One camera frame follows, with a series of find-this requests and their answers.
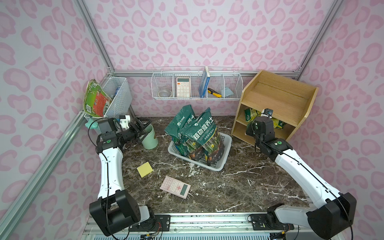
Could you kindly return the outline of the yellow sticky note pad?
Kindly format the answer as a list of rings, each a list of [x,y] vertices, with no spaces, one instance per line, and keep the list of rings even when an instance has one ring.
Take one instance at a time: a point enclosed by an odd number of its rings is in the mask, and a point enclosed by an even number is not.
[[[138,170],[141,178],[144,178],[145,176],[147,176],[153,172],[153,168],[149,162],[146,162],[146,163],[142,164],[141,166],[137,167],[137,170]]]

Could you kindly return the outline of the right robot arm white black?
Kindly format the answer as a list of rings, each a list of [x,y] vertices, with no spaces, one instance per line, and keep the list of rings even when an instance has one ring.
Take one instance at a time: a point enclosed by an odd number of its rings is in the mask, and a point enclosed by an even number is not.
[[[268,209],[269,224],[275,222],[312,229],[320,238],[330,240],[346,229],[352,229],[357,200],[341,193],[310,168],[285,140],[275,136],[274,123],[266,115],[248,124],[246,135],[255,139],[255,147],[282,167],[307,193],[313,207],[274,205]]]

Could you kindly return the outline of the small yellow green bag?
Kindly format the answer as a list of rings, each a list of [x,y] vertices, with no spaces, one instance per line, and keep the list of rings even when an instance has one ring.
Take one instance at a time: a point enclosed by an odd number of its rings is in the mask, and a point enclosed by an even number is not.
[[[283,129],[286,125],[285,122],[278,120],[278,119],[275,119],[275,118],[272,118],[272,121],[273,121],[275,129]]]
[[[253,121],[256,117],[259,117],[261,115],[260,111],[257,111],[252,108],[245,109],[244,112],[245,112],[245,120],[247,123]]]

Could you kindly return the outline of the white mesh side basket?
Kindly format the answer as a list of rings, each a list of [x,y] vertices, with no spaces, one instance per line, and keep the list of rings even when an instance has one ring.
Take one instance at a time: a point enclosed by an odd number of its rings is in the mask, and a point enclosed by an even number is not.
[[[85,112],[85,118],[115,118],[126,115],[133,100],[128,80],[122,77],[109,77],[105,84],[101,86],[104,92],[112,98],[112,103],[104,117],[91,117]]]

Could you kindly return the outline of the light blue cup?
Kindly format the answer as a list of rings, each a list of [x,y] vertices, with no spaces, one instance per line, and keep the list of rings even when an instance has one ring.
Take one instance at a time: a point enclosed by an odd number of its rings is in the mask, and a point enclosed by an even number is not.
[[[225,92],[224,92],[225,98],[229,98],[229,97],[231,97],[233,95],[234,95],[233,91],[230,88],[225,87]]]

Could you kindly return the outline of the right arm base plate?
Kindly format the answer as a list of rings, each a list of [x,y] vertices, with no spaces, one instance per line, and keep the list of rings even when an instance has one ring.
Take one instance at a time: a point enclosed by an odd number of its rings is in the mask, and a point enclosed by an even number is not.
[[[281,223],[273,213],[251,214],[247,220],[252,223],[254,231],[290,231],[295,229],[292,224]]]

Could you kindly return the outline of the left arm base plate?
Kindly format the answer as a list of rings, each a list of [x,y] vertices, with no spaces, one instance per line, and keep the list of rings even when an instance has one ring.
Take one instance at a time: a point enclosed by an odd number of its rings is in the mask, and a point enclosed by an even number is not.
[[[171,215],[154,215],[150,219],[141,222],[138,225],[131,226],[130,232],[169,232],[171,224]]]

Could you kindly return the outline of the mint green star hook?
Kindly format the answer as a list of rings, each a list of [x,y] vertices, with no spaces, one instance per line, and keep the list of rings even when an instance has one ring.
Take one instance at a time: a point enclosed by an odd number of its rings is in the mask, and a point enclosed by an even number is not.
[[[98,122],[94,122],[93,119],[88,119],[85,126],[90,130],[94,130],[98,135],[101,133]]]

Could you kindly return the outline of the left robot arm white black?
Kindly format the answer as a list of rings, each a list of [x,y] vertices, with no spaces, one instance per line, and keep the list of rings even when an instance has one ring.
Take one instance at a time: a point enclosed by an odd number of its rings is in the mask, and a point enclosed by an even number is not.
[[[140,143],[147,136],[151,120],[134,118],[123,130],[114,118],[99,118],[101,134],[93,143],[98,154],[102,178],[97,200],[90,203],[90,214],[106,237],[151,219],[148,206],[139,206],[126,191],[123,181],[123,148],[127,143]]]

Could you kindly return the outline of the blue book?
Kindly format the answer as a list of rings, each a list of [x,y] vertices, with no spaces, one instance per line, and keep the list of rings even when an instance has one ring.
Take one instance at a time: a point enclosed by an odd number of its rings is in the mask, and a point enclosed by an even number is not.
[[[205,66],[203,74],[202,74],[202,79],[201,83],[199,86],[199,96],[200,98],[205,98],[208,92],[208,84],[210,81],[211,75],[209,72],[209,67]]]

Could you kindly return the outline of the green red snack bag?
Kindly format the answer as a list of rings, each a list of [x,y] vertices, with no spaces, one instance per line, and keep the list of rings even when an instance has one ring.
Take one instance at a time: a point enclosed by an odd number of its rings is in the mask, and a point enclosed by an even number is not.
[[[83,100],[83,110],[91,117],[104,117],[112,103],[112,98],[108,96],[99,83],[92,79],[87,84]]]

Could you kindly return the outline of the pink calculator on floor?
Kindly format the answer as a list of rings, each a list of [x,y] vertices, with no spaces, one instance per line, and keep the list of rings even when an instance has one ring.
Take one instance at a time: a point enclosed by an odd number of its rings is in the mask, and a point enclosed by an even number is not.
[[[165,177],[163,183],[160,186],[161,190],[182,199],[187,198],[190,188],[191,186],[189,184],[186,184],[169,176]]]

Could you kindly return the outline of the dark green soil bag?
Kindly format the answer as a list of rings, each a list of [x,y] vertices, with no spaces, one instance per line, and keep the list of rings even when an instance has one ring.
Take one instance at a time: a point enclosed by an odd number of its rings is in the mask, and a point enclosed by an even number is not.
[[[177,115],[165,128],[165,132],[171,136],[180,155],[186,157],[189,154],[188,148],[182,140],[181,129],[195,118],[195,113],[191,105],[183,106]]]
[[[186,143],[202,147],[206,165],[216,164],[223,156],[225,145],[212,117],[211,109],[207,108],[196,119],[181,129],[181,135],[187,138]]]

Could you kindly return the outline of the clear glass bowl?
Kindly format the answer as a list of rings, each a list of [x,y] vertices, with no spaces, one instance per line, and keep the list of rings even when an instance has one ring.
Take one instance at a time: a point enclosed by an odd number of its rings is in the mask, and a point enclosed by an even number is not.
[[[158,97],[160,98],[171,98],[173,96],[173,91],[168,88],[161,88],[158,91]]]

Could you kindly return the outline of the mint green pencil cup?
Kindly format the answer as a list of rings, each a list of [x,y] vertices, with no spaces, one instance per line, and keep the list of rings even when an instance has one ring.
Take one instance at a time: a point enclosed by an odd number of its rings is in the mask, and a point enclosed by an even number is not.
[[[155,129],[150,124],[145,130],[149,133],[147,137],[142,141],[142,145],[146,150],[152,150],[158,146],[158,139],[156,137]]]

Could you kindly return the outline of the pink calculator in basket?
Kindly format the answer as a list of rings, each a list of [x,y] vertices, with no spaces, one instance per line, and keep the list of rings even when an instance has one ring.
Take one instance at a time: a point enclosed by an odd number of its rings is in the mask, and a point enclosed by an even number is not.
[[[176,78],[176,92],[178,98],[190,98],[191,97],[191,79],[188,77]]]

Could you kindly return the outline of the yellow utility knife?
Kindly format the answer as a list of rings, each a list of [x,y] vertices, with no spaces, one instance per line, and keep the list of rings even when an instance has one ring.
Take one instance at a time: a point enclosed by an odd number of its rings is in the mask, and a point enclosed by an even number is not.
[[[219,94],[218,92],[212,90],[211,88],[208,88],[208,93],[215,96],[216,98],[222,98],[222,95]]]

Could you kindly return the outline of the wooden shelf unit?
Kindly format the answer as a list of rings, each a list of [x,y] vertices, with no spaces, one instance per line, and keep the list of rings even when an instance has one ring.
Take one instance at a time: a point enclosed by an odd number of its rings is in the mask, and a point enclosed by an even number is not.
[[[251,146],[254,138],[246,135],[244,110],[273,110],[273,117],[286,123],[275,130],[277,138],[289,141],[309,116],[318,88],[262,70],[244,88],[231,135]]]

